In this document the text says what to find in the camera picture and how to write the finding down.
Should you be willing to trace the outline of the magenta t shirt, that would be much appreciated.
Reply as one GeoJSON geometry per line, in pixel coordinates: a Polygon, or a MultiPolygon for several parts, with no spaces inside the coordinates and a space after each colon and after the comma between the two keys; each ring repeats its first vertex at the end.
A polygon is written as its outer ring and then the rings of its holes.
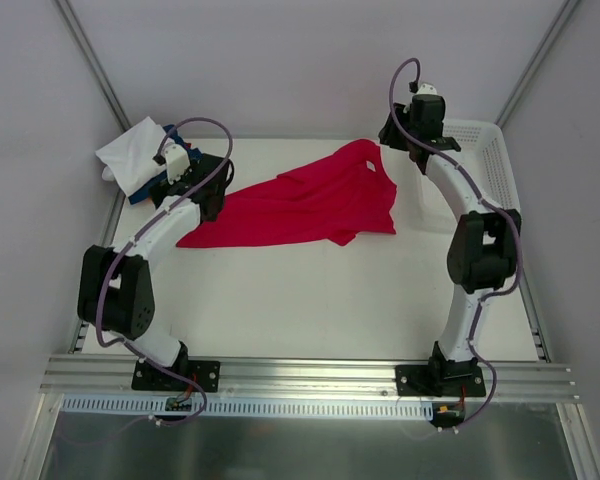
{"type": "Polygon", "coordinates": [[[264,247],[329,240],[345,246],[360,233],[394,235],[397,186],[381,149],[367,139],[226,197],[214,222],[186,234],[181,249],[264,247]]]}

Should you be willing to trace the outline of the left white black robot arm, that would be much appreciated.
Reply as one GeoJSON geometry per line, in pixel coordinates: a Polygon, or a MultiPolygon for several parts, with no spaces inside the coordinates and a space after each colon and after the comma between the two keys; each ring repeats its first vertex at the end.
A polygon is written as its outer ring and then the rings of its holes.
{"type": "Polygon", "coordinates": [[[231,160],[201,154],[180,179],[150,185],[155,212],[138,233],[83,256],[78,317],[138,356],[134,390],[193,389],[197,368],[187,346],[153,323],[152,270],[186,234],[217,220],[233,176],[231,160]]]}

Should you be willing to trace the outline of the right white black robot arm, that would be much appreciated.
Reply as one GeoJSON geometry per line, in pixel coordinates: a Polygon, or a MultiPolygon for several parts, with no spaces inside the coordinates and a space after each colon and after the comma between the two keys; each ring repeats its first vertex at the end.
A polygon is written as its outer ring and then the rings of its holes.
{"type": "Polygon", "coordinates": [[[454,290],[445,328],[427,363],[397,367],[396,380],[401,394],[482,397],[480,322],[490,301],[519,282],[521,216],[489,199],[462,165],[460,145],[443,133],[445,112],[441,96],[417,93],[409,105],[391,103],[379,133],[382,145],[409,155],[456,220],[446,260],[454,290]]]}

